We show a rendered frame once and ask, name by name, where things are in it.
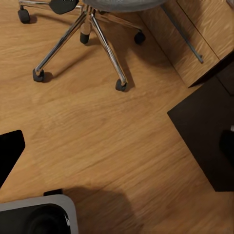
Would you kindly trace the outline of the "swivel chair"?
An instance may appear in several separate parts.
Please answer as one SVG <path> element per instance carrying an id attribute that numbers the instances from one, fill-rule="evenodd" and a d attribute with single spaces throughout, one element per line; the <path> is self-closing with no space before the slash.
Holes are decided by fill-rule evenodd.
<path id="1" fill-rule="evenodd" d="M 110 13 L 138 12 L 160 6 L 167 1 L 168 0 L 82 0 L 83 5 L 78 5 L 80 0 L 54 0 L 51 2 L 19 0 L 20 10 L 18 11 L 18 15 L 21 22 L 31 21 L 29 12 L 28 10 L 24 9 L 24 6 L 52 11 L 57 15 L 69 14 L 73 16 L 79 16 L 75 23 L 61 37 L 56 45 L 38 64 L 38 66 L 33 69 L 34 81 L 45 80 L 43 68 L 79 28 L 81 30 L 80 42 L 84 44 L 89 42 L 90 33 L 93 28 L 119 76 L 119 79 L 116 83 L 116 89 L 125 91 L 127 80 L 108 44 L 108 41 L 98 23 L 98 20 L 138 29 L 139 32 L 135 36 L 134 40 L 139 45 L 146 40 L 146 37 L 142 32 L 144 30 L 144 26 L 117 17 Z"/>

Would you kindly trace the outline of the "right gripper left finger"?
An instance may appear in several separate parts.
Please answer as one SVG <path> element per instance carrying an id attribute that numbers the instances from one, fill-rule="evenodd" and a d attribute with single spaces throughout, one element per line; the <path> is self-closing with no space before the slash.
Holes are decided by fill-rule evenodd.
<path id="1" fill-rule="evenodd" d="M 25 148 L 22 130 L 0 135 L 0 188 Z"/>

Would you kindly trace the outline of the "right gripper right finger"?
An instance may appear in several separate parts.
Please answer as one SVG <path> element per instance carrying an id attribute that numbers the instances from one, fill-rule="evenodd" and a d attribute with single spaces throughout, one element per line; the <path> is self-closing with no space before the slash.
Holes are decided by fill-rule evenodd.
<path id="1" fill-rule="evenodd" d="M 218 146 L 234 169 L 234 132 L 223 130 Z"/>

